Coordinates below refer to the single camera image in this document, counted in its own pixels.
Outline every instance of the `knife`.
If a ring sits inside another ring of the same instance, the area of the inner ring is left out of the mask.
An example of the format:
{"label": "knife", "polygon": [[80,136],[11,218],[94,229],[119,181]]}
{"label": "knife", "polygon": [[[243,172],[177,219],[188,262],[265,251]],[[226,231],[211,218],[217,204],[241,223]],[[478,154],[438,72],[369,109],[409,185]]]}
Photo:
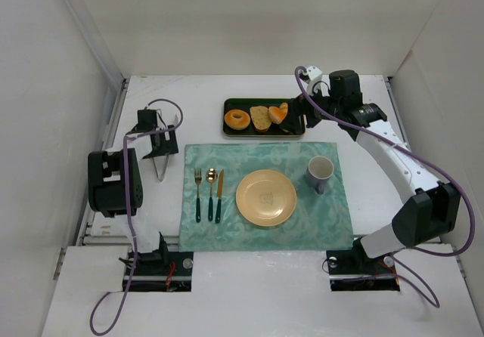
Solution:
{"label": "knife", "polygon": [[219,224],[220,223],[220,212],[222,211],[222,188],[224,186],[224,170],[220,172],[219,175],[219,187],[217,188],[217,197],[219,198],[219,201],[217,202],[217,212],[215,213],[215,223]]}

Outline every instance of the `yellow plate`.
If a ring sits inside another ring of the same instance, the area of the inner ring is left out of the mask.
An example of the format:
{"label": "yellow plate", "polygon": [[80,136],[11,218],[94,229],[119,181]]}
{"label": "yellow plate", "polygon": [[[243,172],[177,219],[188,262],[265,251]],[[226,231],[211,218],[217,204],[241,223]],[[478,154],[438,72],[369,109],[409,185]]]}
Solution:
{"label": "yellow plate", "polygon": [[235,201],[248,221],[259,226],[275,226],[293,214],[296,190],[286,176],[271,169],[261,169],[239,183]]}

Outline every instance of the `wall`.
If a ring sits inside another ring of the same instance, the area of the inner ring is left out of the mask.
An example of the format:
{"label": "wall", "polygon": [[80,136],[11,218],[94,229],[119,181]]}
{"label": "wall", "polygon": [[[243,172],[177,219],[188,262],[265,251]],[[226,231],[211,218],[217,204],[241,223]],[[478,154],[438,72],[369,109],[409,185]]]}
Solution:
{"label": "wall", "polygon": [[63,0],[0,0],[0,325],[39,335],[107,81]]}
{"label": "wall", "polygon": [[[476,239],[461,256],[481,325],[484,323],[484,0],[441,0],[392,81],[413,150],[447,169],[464,186],[477,216]],[[461,207],[448,240],[468,235]]]}
{"label": "wall", "polygon": [[394,75],[438,0],[84,0],[124,76]]}

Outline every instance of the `tabletop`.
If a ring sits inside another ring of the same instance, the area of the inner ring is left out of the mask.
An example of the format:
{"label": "tabletop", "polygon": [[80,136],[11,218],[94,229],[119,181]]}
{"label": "tabletop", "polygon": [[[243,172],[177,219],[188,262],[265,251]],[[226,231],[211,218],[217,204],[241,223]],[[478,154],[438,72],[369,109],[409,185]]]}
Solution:
{"label": "tabletop", "polygon": [[[376,103],[402,137],[382,76],[360,76],[365,103]],[[337,142],[343,183],[355,235],[387,225],[402,207],[391,181],[373,158],[334,122],[323,121],[301,138],[229,138],[222,133],[223,103],[230,97],[293,98],[299,94],[293,76],[133,76],[119,118],[113,148],[121,149],[123,135],[137,122],[137,110],[156,98],[168,98],[182,109],[185,120],[176,131],[180,153],[172,156],[160,183],[150,160],[140,162],[144,188],[143,210],[148,221],[165,236],[178,236],[182,215],[184,148],[186,144],[256,143],[280,141]],[[157,103],[163,116],[177,113],[170,104]],[[91,236],[121,237],[116,223],[96,214]]]}
{"label": "tabletop", "polygon": [[[386,112],[401,135],[382,76],[361,76],[365,102]],[[144,205],[150,222],[166,236],[178,235],[186,144],[254,143],[281,139],[227,138],[222,105],[230,97],[295,97],[292,76],[135,76],[129,83],[114,147],[136,123],[136,110],[155,98],[177,102],[185,120],[174,155],[160,183],[151,162],[140,162]],[[161,104],[163,115],[176,114]],[[299,140],[337,142],[355,234],[388,224],[402,203],[376,162],[332,122],[321,122]],[[92,234],[121,236],[110,219],[96,215]],[[427,248],[448,252],[449,245]],[[43,336],[90,335],[88,317],[107,291],[121,290],[127,246],[76,246],[67,250]],[[331,292],[322,251],[196,252],[191,292],[130,292],[110,335],[223,336],[482,336],[455,258],[405,250],[400,259],[434,289],[442,307],[429,306],[409,285],[401,292]],[[409,272],[397,267],[404,276]],[[95,325],[113,320],[121,293],[98,309]]]}

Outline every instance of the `plate rim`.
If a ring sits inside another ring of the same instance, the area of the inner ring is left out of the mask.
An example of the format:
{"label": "plate rim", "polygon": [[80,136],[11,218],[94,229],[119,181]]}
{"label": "plate rim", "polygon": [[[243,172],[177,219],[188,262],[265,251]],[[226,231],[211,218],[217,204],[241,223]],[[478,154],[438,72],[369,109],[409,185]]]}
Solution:
{"label": "plate rim", "polygon": [[[240,189],[240,185],[241,185],[241,184],[244,182],[244,180],[245,180],[246,178],[248,178],[249,176],[251,176],[251,175],[252,175],[252,174],[254,174],[254,173],[257,173],[257,172],[267,172],[267,171],[269,171],[269,172],[273,172],[273,173],[277,173],[277,174],[281,175],[283,178],[286,178],[286,180],[289,182],[289,184],[290,184],[290,185],[291,185],[291,187],[292,187],[292,191],[294,192],[294,206],[293,206],[293,209],[291,210],[291,212],[289,213],[289,215],[288,215],[288,216],[287,216],[285,219],[283,219],[283,220],[279,221],[277,224],[271,224],[271,225],[261,225],[261,224],[257,224],[256,222],[253,222],[252,220],[249,220],[249,219],[246,217],[246,215],[244,215],[244,213],[243,213],[243,212],[240,210],[240,206],[239,206],[239,196],[238,196],[238,195],[239,195],[239,189]],[[241,214],[241,215],[242,215],[242,216],[243,216],[243,217],[244,217],[244,218],[245,218],[245,219],[246,219],[248,222],[250,222],[251,224],[254,224],[254,225],[257,225],[257,226],[260,226],[260,227],[273,227],[273,226],[277,226],[277,225],[282,224],[283,222],[287,221],[287,219],[288,219],[288,218],[290,218],[290,217],[293,215],[294,211],[296,210],[296,205],[297,205],[297,192],[296,192],[296,188],[294,187],[293,182],[292,182],[292,181],[291,181],[291,180],[290,180],[290,179],[289,179],[289,178],[288,178],[288,177],[287,177],[287,176],[286,176],[284,173],[279,172],[279,171],[275,171],[274,169],[269,169],[269,168],[258,169],[258,170],[256,170],[256,171],[253,171],[253,172],[249,173],[249,174],[248,174],[248,175],[246,175],[244,178],[242,178],[242,180],[240,180],[240,182],[239,182],[239,184],[238,184],[238,186],[237,186],[237,190],[235,191],[235,204],[237,205],[237,208],[238,208],[238,210],[239,210],[239,213],[240,213],[240,214]]]}

